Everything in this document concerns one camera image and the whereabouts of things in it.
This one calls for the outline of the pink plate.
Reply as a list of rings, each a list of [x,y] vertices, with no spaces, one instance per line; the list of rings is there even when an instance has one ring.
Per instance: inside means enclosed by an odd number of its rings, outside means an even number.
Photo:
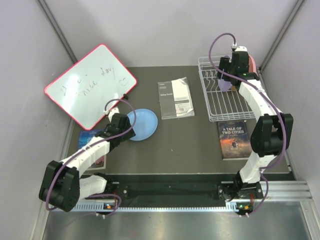
[[[249,62],[248,62],[248,72],[249,73],[257,73],[257,66],[254,58],[249,54]]]

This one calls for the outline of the purple plate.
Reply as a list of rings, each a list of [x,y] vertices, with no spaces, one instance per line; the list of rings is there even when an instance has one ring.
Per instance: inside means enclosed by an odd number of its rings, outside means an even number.
[[[221,77],[218,81],[218,87],[222,92],[227,92],[232,88],[232,83],[229,80],[224,79]]]

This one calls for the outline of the blue plate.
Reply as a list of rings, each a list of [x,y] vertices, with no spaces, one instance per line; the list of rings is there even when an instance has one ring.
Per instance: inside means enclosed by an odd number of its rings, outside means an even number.
[[[131,141],[143,141],[152,136],[158,127],[157,115],[146,108],[135,110],[136,122],[133,126],[135,136],[131,137]]]

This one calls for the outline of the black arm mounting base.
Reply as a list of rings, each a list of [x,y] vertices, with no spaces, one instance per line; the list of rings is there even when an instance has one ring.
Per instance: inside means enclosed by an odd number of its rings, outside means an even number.
[[[127,189],[127,196],[208,196],[214,199],[262,198],[260,183],[242,183],[233,174],[111,174],[112,190]]]

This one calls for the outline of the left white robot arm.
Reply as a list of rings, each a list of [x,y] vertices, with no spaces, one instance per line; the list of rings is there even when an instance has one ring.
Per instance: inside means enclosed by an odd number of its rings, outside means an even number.
[[[38,197],[48,211],[71,211],[79,200],[101,196],[109,198],[114,191],[101,173],[82,175],[101,157],[136,134],[126,114],[114,108],[108,113],[109,124],[77,152],[61,161],[51,161],[45,169]]]

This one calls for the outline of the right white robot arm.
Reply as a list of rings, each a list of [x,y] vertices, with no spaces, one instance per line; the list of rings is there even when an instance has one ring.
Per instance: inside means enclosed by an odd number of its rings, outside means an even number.
[[[256,119],[250,137],[252,152],[233,185],[233,192],[239,198],[251,193],[251,184],[259,182],[261,173],[289,147],[293,127],[293,116],[282,113],[273,104],[258,75],[249,71],[249,62],[247,48],[234,46],[231,57],[221,57],[218,67],[219,77],[236,87]]]

